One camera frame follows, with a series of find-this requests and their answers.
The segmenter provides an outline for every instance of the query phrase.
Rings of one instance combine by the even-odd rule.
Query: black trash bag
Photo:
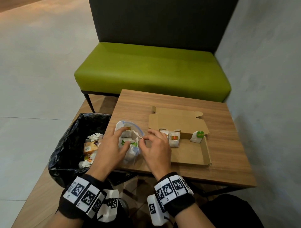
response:
[[[110,114],[81,113],[64,133],[48,164],[50,176],[61,187],[66,188],[77,176],[89,170],[78,167],[79,162],[84,161],[84,143],[89,135],[104,134],[110,119]]]

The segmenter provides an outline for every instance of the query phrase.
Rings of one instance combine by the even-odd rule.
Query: black cable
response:
[[[175,228],[174,225],[173,225],[173,223],[172,223],[172,221],[171,221],[168,217],[164,216],[164,218],[165,218],[166,220],[170,221],[170,223],[172,224],[172,228]]]

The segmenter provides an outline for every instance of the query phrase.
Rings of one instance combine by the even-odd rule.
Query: gray wall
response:
[[[239,0],[216,58],[258,182],[234,195],[266,228],[301,227],[301,1]]]

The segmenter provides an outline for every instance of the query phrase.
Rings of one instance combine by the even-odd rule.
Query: wristband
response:
[[[167,211],[173,217],[195,203],[192,190],[176,172],[162,177],[155,191],[162,212]]]
[[[67,218],[83,219],[93,218],[107,192],[102,192],[104,183],[84,174],[77,177],[60,197],[58,210]]]

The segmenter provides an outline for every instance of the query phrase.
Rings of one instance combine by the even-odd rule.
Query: green seat cushion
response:
[[[74,73],[82,91],[122,89],[222,102],[230,84],[210,52],[99,43]]]

